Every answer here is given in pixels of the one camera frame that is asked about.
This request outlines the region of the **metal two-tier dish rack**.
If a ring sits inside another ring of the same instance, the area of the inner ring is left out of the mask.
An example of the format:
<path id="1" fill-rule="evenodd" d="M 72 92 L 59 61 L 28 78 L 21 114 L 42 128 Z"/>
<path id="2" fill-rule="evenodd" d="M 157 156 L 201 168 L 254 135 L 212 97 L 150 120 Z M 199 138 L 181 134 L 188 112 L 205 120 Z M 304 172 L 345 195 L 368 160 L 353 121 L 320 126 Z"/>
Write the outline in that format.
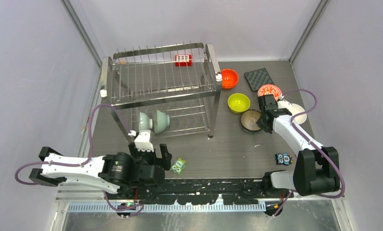
<path id="1" fill-rule="evenodd" d="M 192 66 L 175 66 L 175 55 L 191 54 Z M 170 117 L 160 137 L 207 133 L 212 138 L 222 74 L 212 44 L 180 43 L 116 52 L 102 60 L 100 95 L 128 141 L 138 131 L 139 112 Z"/>

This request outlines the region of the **white plate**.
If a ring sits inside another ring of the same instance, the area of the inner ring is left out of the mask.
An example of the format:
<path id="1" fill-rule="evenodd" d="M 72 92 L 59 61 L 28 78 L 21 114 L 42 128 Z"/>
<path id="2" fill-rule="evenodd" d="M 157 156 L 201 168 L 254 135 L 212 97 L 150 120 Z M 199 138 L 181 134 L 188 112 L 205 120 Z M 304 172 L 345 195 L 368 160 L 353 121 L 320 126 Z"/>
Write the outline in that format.
<path id="1" fill-rule="evenodd" d="M 149 118 L 146 113 L 139 112 L 138 116 L 138 129 L 141 130 L 152 130 L 153 120 Z"/>

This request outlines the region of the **white bowl red pattern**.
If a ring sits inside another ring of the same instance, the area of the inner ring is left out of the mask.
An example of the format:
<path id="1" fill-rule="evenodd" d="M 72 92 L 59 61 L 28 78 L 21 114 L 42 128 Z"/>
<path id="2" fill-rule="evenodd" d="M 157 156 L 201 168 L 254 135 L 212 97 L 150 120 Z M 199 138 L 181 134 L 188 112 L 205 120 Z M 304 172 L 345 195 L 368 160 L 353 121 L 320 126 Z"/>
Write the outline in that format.
<path id="1" fill-rule="evenodd" d="M 280 88 L 273 84 L 266 84 L 259 88 L 257 95 L 258 97 L 263 95 L 273 95 L 275 100 L 278 101 L 279 97 L 282 96 L 282 91 Z"/>

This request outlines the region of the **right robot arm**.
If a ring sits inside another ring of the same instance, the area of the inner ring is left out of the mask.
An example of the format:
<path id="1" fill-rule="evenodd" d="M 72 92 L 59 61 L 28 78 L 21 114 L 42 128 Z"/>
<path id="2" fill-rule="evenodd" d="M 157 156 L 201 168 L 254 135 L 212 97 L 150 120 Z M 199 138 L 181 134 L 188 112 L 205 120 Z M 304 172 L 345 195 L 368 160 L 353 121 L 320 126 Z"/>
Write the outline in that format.
<path id="1" fill-rule="evenodd" d="M 273 95 L 259 96 L 258 104 L 261 116 L 257 125 L 264 132 L 279 134 L 296 154 L 293 171 L 279 170 L 264 174 L 264 195 L 272 198 L 281 189 L 288 189 L 301 196 L 342 197 L 346 184 L 339 170 L 338 151 L 315 141 L 287 108 L 278 106 Z"/>

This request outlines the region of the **pale green ceramic bowl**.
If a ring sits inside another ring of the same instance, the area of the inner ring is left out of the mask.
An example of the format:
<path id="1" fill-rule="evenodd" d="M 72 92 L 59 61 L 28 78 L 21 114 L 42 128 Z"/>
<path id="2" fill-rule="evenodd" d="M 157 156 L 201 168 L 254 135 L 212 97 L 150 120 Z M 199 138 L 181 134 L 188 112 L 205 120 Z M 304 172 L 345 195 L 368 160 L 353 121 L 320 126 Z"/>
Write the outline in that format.
<path id="1" fill-rule="evenodd" d="M 170 125 L 170 117 L 158 110 L 154 109 L 153 111 L 153 131 L 158 134 L 163 132 Z"/>

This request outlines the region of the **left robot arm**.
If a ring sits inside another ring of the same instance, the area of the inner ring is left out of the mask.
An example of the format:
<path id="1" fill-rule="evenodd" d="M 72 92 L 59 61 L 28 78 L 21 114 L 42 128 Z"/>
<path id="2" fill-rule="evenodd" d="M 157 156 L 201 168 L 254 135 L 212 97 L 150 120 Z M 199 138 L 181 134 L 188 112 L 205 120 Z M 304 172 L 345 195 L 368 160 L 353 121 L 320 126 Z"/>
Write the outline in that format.
<path id="1" fill-rule="evenodd" d="M 49 187 L 62 183 L 83 185 L 130 199 L 136 190 L 165 182 L 172 154 L 165 144 L 160 144 L 159 148 L 160 158 L 155 151 L 137 150 L 132 142 L 128 154 L 118 152 L 87 160 L 63 156 L 50 147 L 43 147 L 39 167 L 31 170 L 29 179 L 34 184 Z"/>

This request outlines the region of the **yellow bowl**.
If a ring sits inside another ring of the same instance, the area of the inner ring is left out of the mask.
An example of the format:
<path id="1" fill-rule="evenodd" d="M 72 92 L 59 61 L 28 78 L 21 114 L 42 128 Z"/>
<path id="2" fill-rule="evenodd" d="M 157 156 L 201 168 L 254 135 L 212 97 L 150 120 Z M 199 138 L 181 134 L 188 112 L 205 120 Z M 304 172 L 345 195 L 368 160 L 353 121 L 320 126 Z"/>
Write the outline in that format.
<path id="1" fill-rule="evenodd" d="M 250 108 L 251 101 L 245 94 L 234 93 L 228 97 L 227 104 L 233 113 L 241 114 Z"/>

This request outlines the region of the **orange plastic bowl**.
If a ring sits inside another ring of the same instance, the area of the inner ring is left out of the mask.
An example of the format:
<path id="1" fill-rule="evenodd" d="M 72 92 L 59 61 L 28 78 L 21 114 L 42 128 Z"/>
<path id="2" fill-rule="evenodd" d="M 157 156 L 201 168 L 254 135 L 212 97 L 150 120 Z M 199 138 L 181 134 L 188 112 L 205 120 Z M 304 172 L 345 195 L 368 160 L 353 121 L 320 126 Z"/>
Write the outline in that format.
<path id="1" fill-rule="evenodd" d="M 230 89 L 233 89 L 233 88 L 235 88 L 236 87 L 236 85 L 222 85 L 222 89 L 223 90 L 230 90 Z"/>
<path id="2" fill-rule="evenodd" d="M 223 69 L 221 70 L 222 74 L 222 85 L 237 85 L 239 81 L 239 76 L 236 71 L 233 69 Z"/>

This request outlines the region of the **plain white bowl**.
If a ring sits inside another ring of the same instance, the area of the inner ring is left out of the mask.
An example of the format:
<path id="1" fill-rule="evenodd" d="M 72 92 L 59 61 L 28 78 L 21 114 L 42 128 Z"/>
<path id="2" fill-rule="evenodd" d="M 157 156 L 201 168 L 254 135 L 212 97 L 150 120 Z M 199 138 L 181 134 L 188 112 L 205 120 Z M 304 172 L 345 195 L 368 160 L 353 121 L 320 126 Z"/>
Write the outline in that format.
<path id="1" fill-rule="evenodd" d="M 295 104 L 295 103 L 288 105 L 286 108 L 292 114 L 292 116 L 295 116 L 297 114 L 305 112 L 305 109 L 302 106 Z M 307 120 L 307 114 L 306 113 L 301 114 L 295 118 L 296 123 L 298 123 L 299 125 L 305 123 L 306 120 Z"/>

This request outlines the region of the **dark blue ceramic bowl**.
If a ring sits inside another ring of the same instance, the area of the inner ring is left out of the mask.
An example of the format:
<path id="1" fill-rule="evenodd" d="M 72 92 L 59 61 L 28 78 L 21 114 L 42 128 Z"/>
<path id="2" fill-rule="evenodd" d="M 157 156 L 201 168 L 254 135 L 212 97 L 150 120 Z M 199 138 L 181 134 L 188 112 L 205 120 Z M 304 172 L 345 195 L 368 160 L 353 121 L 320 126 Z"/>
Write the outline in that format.
<path id="1" fill-rule="evenodd" d="M 249 132 L 259 132 L 261 128 L 257 125 L 261 113 L 257 110 L 247 110 L 240 116 L 242 127 Z"/>

